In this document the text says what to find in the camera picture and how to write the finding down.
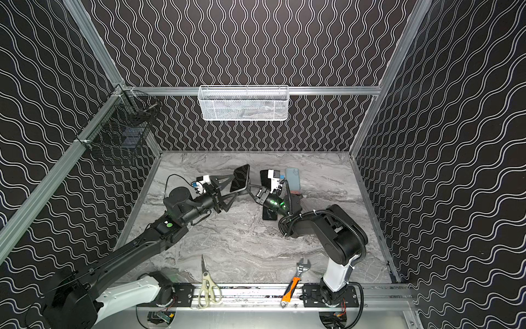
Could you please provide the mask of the black smartphone green case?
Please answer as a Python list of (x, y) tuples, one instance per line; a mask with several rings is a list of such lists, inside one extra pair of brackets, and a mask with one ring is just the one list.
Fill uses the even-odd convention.
[(268, 169), (260, 171), (260, 181), (262, 186), (267, 189), (271, 188), (271, 178), (268, 177)]

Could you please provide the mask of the phone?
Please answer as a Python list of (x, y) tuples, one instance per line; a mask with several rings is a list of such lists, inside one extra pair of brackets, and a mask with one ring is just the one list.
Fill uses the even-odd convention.
[(273, 211), (272, 209), (268, 207), (263, 207), (262, 209), (262, 219), (264, 221), (277, 221), (278, 220), (278, 214)]

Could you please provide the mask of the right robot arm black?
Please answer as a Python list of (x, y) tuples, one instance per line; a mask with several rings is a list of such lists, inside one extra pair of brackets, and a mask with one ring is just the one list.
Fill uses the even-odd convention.
[(329, 256), (320, 281), (319, 300), (330, 306), (343, 302), (353, 268), (367, 255), (365, 231), (337, 204), (303, 212), (297, 197), (288, 195), (283, 199), (257, 185), (249, 185), (247, 190), (257, 204), (282, 217), (278, 229), (284, 237), (314, 235), (318, 238)]

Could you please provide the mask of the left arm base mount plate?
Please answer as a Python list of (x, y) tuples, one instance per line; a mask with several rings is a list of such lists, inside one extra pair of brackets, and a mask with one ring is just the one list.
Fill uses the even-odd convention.
[(190, 307), (194, 299), (195, 286), (190, 283), (177, 283), (161, 286), (153, 302), (159, 307)]

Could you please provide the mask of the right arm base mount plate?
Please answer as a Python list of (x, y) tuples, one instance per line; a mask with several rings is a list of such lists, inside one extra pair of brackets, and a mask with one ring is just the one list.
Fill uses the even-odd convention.
[(299, 298), (306, 308), (340, 307), (342, 303), (350, 308), (357, 308), (360, 305), (358, 293), (351, 285), (332, 292), (326, 286), (309, 283), (302, 286)]

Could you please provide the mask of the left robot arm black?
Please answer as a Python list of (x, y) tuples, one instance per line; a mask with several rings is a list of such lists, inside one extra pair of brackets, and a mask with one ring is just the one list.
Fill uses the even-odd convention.
[(87, 267), (59, 271), (52, 277), (41, 307), (45, 323), (51, 328), (92, 328), (138, 304), (171, 304), (173, 284), (160, 272), (124, 285), (114, 283), (175, 245), (195, 220), (206, 218), (212, 211), (229, 211), (248, 182), (248, 174), (235, 171), (232, 175), (212, 175), (201, 185), (203, 191), (197, 197), (185, 186), (173, 189), (163, 199), (165, 213), (137, 238)]

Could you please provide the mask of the light blue phone case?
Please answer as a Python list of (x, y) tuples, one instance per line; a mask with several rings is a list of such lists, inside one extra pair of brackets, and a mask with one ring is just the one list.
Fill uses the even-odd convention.
[(301, 193), (301, 182), (298, 168), (287, 168), (285, 176), (288, 181), (290, 192), (299, 195)]

